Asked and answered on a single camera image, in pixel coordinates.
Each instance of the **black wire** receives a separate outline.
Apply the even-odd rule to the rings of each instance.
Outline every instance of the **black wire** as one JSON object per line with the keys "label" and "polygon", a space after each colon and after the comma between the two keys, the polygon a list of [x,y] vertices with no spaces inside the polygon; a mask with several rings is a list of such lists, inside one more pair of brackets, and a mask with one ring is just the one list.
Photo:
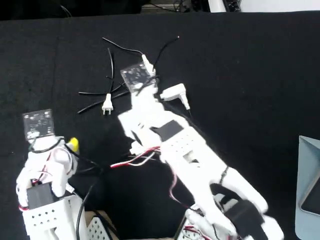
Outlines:
{"label": "black wire", "polygon": [[108,47],[108,53],[109,53],[109,58],[111,62],[111,77],[106,76],[108,79],[114,79],[115,78],[115,66],[114,66],[114,57],[110,51],[110,48]]}
{"label": "black wire", "polygon": [[96,163],[95,161],[92,161],[92,160],[90,160],[90,159],[88,159],[88,158],[86,158],[86,157],[80,156],[78,153],[72,151],[72,150],[70,149],[70,147],[68,147],[67,144],[65,144],[64,146],[65,146],[65,148],[68,150],[69,153],[71,153],[72,155],[76,156],[79,160],[83,160],[83,161],[86,161],[86,162],[88,162],[88,163],[90,163],[90,164],[92,164],[92,165],[95,165],[95,166],[96,166],[97,168],[99,168],[100,170],[103,169],[103,168],[102,168],[98,163]]}
{"label": "black wire", "polygon": [[191,110],[190,109],[188,110],[188,113],[190,115],[190,118],[192,119],[192,114],[191,114]]}
{"label": "black wire", "polygon": [[156,5],[156,4],[152,3],[152,2],[149,2],[149,4],[152,5],[152,6],[155,6],[156,8],[159,8],[159,9],[162,9],[162,10],[166,10],[168,12],[178,13],[176,10],[171,10],[171,9],[165,8],[163,6],[158,6],[158,5]]}
{"label": "black wire", "polygon": [[138,96],[141,91],[153,80],[153,79],[157,79],[159,76],[156,75],[156,76],[153,76],[153,77],[150,77],[148,78],[143,84],[142,86],[138,89],[137,93],[136,93],[136,96]]}
{"label": "black wire", "polygon": [[85,203],[88,200],[88,197],[89,197],[91,191],[93,190],[94,186],[98,183],[99,179],[100,179],[100,177],[98,176],[97,180],[89,187],[89,190],[88,190],[87,194],[85,195],[85,197],[84,197],[84,199],[82,201],[82,204],[80,206],[78,217],[76,219],[76,227],[75,227],[75,233],[76,233],[76,239],[77,240],[80,240],[79,226],[80,226],[80,220],[81,220],[82,211],[85,208]]}
{"label": "black wire", "polygon": [[77,171],[75,172],[75,175],[85,174],[85,173],[87,173],[87,172],[90,172],[90,171],[93,170],[93,169],[96,169],[96,166],[92,166],[92,167],[89,167],[89,168],[77,170]]}
{"label": "black wire", "polygon": [[163,47],[160,49],[158,56],[156,57],[154,64],[153,64],[153,69],[154,70],[156,68],[156,65],[160,59],[160,56],[162,54],[162,52],[166,49],[166,47],[168,47],[170,44],[174,43],[175,41],[177,41],[180,38],[180,36],[176,36],[174,39],[171,39],[170,41],[168,41],[166,44],[163,45]]}
{"label": "black wire", "polygon": [[[116,88],[114,88],[111,91],[111,94],[114,93],[115,91],[117,91],[119,88],[125,86],[126,83],[123,82],[121,83],[119,86],[117,86]],[[79,95],[89,95],[89,96],[102,96],[102,95],[106,95],[108,92],[85,92],[85,91],[79,91],[78,94]]]}
{"label": "black wire", "polygon": [[218,235],[217,235],[217,230],[216,230],[215,225],[212,225],[212,227],[213,227],[213,230],[214,230],[215,238],[216,238],[217,240],[220,240],[220,238],[219,238]]}
{"label": "black wire", "polygon": [[114,81],[111,80],[108,94],[110,94],[110,93],[112,92],[112,87],[113,87],[113,86],[114,86]]}
{"label": "black wire", "polygon": [[[129,93],[130,93],[130,92],[127,90],[127,91],[121,92],[121,93],[119,93],[119,94],[117,94],[117,95],[111,96],[111,99],[113,100],[113,99],[119,98],[119,97],[124,96],[124,95],[129,94]],[[105,101],[105,100],[96,101],[96,102],[90,104],[89,106],[86,106],[86,107],[82,108],[82,109],[79,110],[77,113],[78,113],[78,114],[83,114],[84,112],[88,111],[89,109],[91,109],[91,108],[93,108],[93,107],[95,107],[95,106],[98,106],[98,105],[100,105],[100,104],[103,104],[104,101]]]}
{"label": "black wire", "polygon": [[51,151],[52,149],[54,149],[56,146],[58,146],[59,145],[59,143],[62,141],[62,140],[64,140],[65,138],[64,137],[60,137],[59,139],[58,139],[58,141],[55,143],[55,144],[53,144],[51,147],[48,147],[48,148],[46,148],[46,149],[43,149],[43,150],[34,150],[33,149],[33,145],[35,144],[35,142],[36,142],[36,140],[37,140],[37,138],[35,138],[34,139],[34,141],[33,141],[33,143],[31,144],[31,152],[33,152],[34,154],[43,154],[43,153],[45,153],[45,152],[48,152],[48,151]]}
{"label": "black wire", "polygon": [[135,53],[139,53],[139,54],[143,55],[143,52],[142,52],[142,51],[135,50],[135,49],[125,48],[125,47],[120,46],[120,45],[116,44],[115,42],[113,42],[113,41],[105,38],[105,37],[102,37],[102,39],[105,40],[105,41],[107,41],[108,43],[111,43],[111,44],[115,45],[115,46],[116,46],[117,48],[119,48],[119,49],[122,49],[122,50],[125,50],[125,51],[129,51],[129,52],[135,52]]}
{"label": "black wire", "polygon": [[[76,189],[74,190],[73,193],[76,194],[82,200],[84,199],[83,196]],[[95,215],[97,215],[98,218],[100,218],[100,220],[105,223],[105,225],[114,233],[114,235],[118,239],[120,239],[120,237],[118,235],[118,231],[100,214],[100,212],[95,210],[94,207],[91,205],[91,203],[89,201],[86,204],[95,213]]]}
{"label": "black wire", "polygon": [[96,101],[92,104],[90,104],[89,106],[86,106],[84,108],[82,108],[81,110],[79,110],[77,113],[78,114],[83,114],[84,112],[88,111],[89,109],[92,109],[95,106],[98,106],[100,104],[103,104],[105,100],[101,100],[101,101]]}

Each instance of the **light blue object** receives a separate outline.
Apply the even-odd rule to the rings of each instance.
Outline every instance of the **light blue object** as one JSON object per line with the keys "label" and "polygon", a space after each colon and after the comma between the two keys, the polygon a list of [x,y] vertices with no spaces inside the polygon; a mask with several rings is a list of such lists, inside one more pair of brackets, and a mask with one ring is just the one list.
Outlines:
{"label": "light blue object", "polygon": [[320,239],[320,215],[305,212],[300,208],[306,192],[319,172],[320,141],[306,136],[299,136],[298,175],[295,201],[295,234],[301,240]]}

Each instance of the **two-prong plug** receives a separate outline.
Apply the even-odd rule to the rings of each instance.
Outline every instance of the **two-prong plug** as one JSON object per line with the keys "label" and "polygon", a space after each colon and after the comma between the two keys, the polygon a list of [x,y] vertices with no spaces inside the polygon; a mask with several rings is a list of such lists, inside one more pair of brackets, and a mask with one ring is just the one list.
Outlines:
{"label": "two-prong plug", "polygon": [[103,105],[102,105],[103,115],[106,114],[106,111],[108,111],[110,115],[113,109],[114,109],[114,106],[112,105],[112,101],[111,101],[111,93],[107,93],[105,97],[105,101],[103,102]]}

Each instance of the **robotic hand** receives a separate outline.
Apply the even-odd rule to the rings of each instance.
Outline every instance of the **robotic hand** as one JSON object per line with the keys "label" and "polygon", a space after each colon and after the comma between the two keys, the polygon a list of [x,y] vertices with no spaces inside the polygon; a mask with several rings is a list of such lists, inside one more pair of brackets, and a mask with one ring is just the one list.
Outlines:
{"label": "robotic hand", "polygon": [[[136,140],[131,152],[138,155],[158,147],[160,160],[171,167],[201,210],[201,213],[187,210],[185,215],[189,222],[212,240],[238,237],[282,240],[284,234],[277,221],[265,215],[268,204],[259,192],[208,147],[195,130],[196,126],[192,127],[184,117],[166,111],[155,97],[158,92],[155,70],[149,71],[148,66],[140,63],[123,69],[121,75],[131,92],[132,108],[118,118],[126,136]],[[167,100],[177,97],[182,102],[186,100],[183,92],[173,91],[171,94],[172,97],[168,96],[166,91]],[[221,209],[210,184],[220,184],[242,200],[229,209]]]}
{"label": "robotic hand", "polygon": [[[68,179],[75,174],[78,140],[54,135],[49,109],[23,116],[30,143],[28,159],[16,179],[16,194],[25,229],[31,240],[76,240],[76,222],[82,204]],[[81,240],[87,240],[84,211],[79,222]]]}

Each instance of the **table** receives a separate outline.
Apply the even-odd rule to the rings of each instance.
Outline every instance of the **table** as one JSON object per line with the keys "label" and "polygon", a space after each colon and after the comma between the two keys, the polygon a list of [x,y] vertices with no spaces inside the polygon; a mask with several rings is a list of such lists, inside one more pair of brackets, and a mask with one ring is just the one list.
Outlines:
{"label": "table", "polygon": [[[15,193],[26,160],[21,114],[52,108],[57,135],[75,136],[81,154],[112,164],[126,153],[117,114],[129,96],[114,101],[111,117],[78,91],[104,91],[110,74],[107,47],[119,70],[140,61],[101,40],[161,57],[160,89],[183,82],[194,122],[216,152],[267,200],[287,239],[295,239],[298,135],[320,139],[319,12],[117,15],[0,22],[1,239],[27,239]],[[183,111],[179,101],[174,102]],[[94,177],[70,182],[85,193]],[[172,237],[185,209],[169,198],[172,175],[157,162],[105,175],[89,201],[104,209],[121,238]],[[179,183],[175,196],[192,197]]]}

